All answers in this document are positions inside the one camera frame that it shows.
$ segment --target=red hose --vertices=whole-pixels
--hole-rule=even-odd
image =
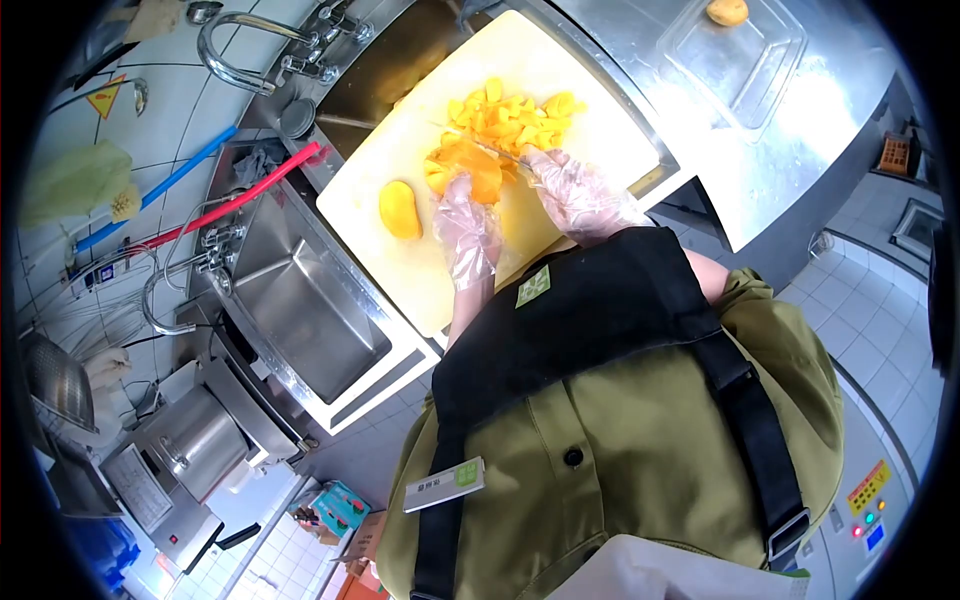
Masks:
[[[300,166],[301,163],[305,162],[308,158],[310,158],[312,155],[316,154],[317,152],[319,152],[320,155],[317,156],[316,159],[310,161],[311,165],[316,165],[326,160],[326,158],[330,156],[330,153],[333,152],[333,147],[330,146],[329,144],[326,144],[321,149],[320,143],[315,141],[310,142],[309,144],[306,145],[306,148],[299,151],[295,155],[287,158],[282,164],[280,164],[280,166],[276,168],[276,170],[273,173],[263,178],[254,187],[250,188],[243,194],[237,196],[233,200],[227,203],[220,204],[219,206],[217,206],[210,212],[206,213],[205,215],[202,215],[194,219],[193,221],[191,221],[190,225],[187,226],[186,231],[184,233],[189,233],[190,231],[199,229],[204,225],[209,225],[214,221],[216,221],[217,219],[219,219],[220,217],[224,216],[225,214],[232,212],[237,208],[239,208],[240,206],[253,200],[257,196],[262,194],[264,190],[266,190],[268,187],[270,187],[274,183],[277,183],[279,180],[283,179],[283,177],[287,173],[290,173],[290,171],[292,171],[295,167]],[[163,235],[158,235],[157,237],[151,238],[146,242],[142,242],[142,243],[149,246],[150,248],[156,248],[157,246],[162,246],[167,242],[174,241],[175,239],[177,239],[177,236],[179,234],[180,234],[180,228],[176,228],[171,231],[167,231]]]

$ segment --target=knife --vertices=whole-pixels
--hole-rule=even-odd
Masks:
[[[427,119],[427,123],[429,123],[430,125],[433,125],[434,127],[439,127],[440,129],[444,130],[445,132],[450,132],[450,133],[453,133],[453,134],[455,134],[455,135],[459,135],[460,137],[463,137],[464,139],[473,142],[474,144],[476,144],[477,146],[483,148],[484,150],[489,150],[489,151],[491,151],[492,153],[494,153],[494,154],[496,154],[496,155],[498,155],[498,156],[503,156],[504,158],[506,158],[506,159],[508,159],[508,160],[512,160],[513,162],[515,162],[516,164],[520,165],[520,166],[523,167],[524,169],[527,169],[528,171],[530,171],[531,173],[533,173],[533,169],[530,168],[530,165],[527,163],[526,160],[521,160],[521,159],[519,159],[519,158],[515,158],[513,155],[509,155],[509,154],[503,152],[502,150],[500,150],[500,149],[498,149],[498,148],[494,148],[493,146],[490,146],[490,145],[485,144],[485,143],[483,143],[483,142],[481,142],[481,141],[475,140],[475,139],[473,139],[472,137],[470,137],[469,135],[467,135],[466,133],[461,132],[460,130],[455,130],[455,129],[453,129],[452,127],[448,127],[448,126],[446,126],[446,125],[441,125],[440,123],[437,123],[437,122],[435,122],[435,121],[430,121],[429,119]]]

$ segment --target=yellow warning label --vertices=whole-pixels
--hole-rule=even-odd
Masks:
[[[116,84],[117,82],[122,82],[125,79],[127,79],[126,73],[120,77],[111,79],[106,84]],[[100,117],[102,119],[106,119],[110,115],[110,109],[113,108],[113,101],[117,99],[117,92],[119,91],[120,86],[118,85],[110,89],[98,91],[95,94],[89,94],[87,95],[86,100],[98,113],[100,113]]]
[[[876,467],[870,471],[870,474],[860,482],[860,485],[847,496],[847,504],[850,505],[850,512],[853,516],[859,515],[860,511],[866,508],[867,504],[880,491],[880,488],[890,481],[891,477],[890,468],[881,459]]]

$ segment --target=black apron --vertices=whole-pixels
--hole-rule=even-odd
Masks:
[[[635,352],[684,346],[743,459],[770,566],[783,570],[810,511],[774,406],[721,329],[676,235],[628,228],[599,246],[546,259],[549,289],[517,306],[520,286],[542,267],[529,269],[493,296],[434,370],[439,429],[430,473],[464,462],[472,429],[547,386]],[[420,511],[411,598],[453,598],[463,507],[460,497]]]

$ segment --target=green badge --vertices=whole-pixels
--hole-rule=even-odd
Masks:
[[[477,464],[467,463],[457,467],[457,487],[468,486],[477,480]]]
[[[523,282],[523,285],[520,286],[519,291],[516,293],[516,308],[523,306],[550,289],[549,266],[550,265],[543,265],[543,268],[537,271],[536,275]]]

